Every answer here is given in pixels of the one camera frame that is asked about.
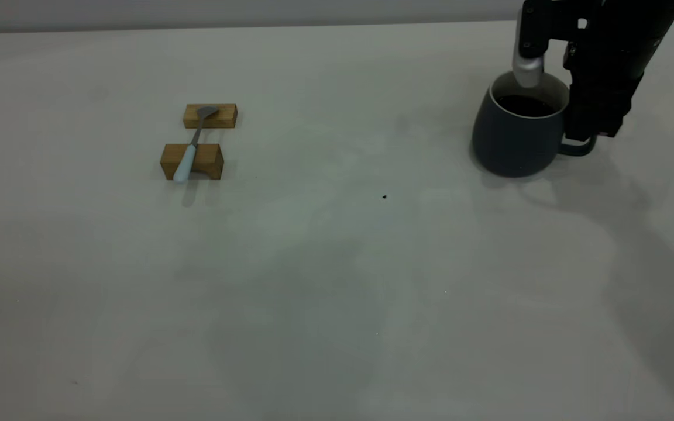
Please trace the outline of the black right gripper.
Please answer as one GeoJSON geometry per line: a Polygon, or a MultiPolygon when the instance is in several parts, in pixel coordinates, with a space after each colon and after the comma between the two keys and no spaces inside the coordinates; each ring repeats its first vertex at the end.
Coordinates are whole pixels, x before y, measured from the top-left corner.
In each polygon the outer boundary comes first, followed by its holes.
{"type": "Polygon", "coordinates": [[[572,85],[565,109],[565,137],[586,141],[615,137],[645,70],[645,40],[610,22],[589,22],[565,59],[572,85]]]}

